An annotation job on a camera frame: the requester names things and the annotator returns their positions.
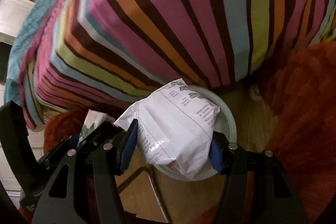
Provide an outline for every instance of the white plastic bag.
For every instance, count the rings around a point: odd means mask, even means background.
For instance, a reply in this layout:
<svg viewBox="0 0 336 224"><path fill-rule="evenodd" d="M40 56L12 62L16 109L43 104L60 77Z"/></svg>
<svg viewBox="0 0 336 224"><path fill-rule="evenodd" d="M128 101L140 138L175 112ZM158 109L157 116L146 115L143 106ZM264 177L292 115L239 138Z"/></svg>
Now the white plastic bag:
<svg viewBox="0 0 336 224"><path fill-rule="evenodd" d="M138 119L137 147L148 164L174 165L192 179L208 160L219 107L175 80L131 105L114 123Z"/></svg>

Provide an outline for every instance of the fabric pile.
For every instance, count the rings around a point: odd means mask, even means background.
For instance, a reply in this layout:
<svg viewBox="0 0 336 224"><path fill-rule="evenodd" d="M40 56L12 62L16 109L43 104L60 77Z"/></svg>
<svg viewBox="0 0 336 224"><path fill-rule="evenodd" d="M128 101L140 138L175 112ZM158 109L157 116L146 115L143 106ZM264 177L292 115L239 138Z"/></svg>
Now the fabric pile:
<svg viewBox="0 0 336 224"><path fill-rule="evenodd" d="M183 78L220 88L336 37L335 0L38 0L16 39L4 101L28 127L90 108L118 117Z"/></svg>

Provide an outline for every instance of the round container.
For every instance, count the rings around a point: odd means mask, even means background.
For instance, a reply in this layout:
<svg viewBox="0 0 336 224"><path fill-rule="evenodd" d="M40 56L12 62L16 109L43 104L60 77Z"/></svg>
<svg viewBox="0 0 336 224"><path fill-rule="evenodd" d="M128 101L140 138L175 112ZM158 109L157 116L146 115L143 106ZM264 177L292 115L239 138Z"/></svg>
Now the round container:
<svg viewBox="0 0 336 224"><path fill-rule="evenodd" d="M209 99L211 102L219 106L220 112L216 116L216 121L214 125L214 131L223 133L230 143L235 143L237 141L237 128L235 119L224 101L215 93L200 86L190 85L190 89L201 94L202 96ZM160 172L169 176L172 179L182 180L182 181L198 181L205 180L217 174L210 163L208 163L208 168L194 179L188 179L180 172L174 168L168 168L161 165L154 165Z"/></svg>

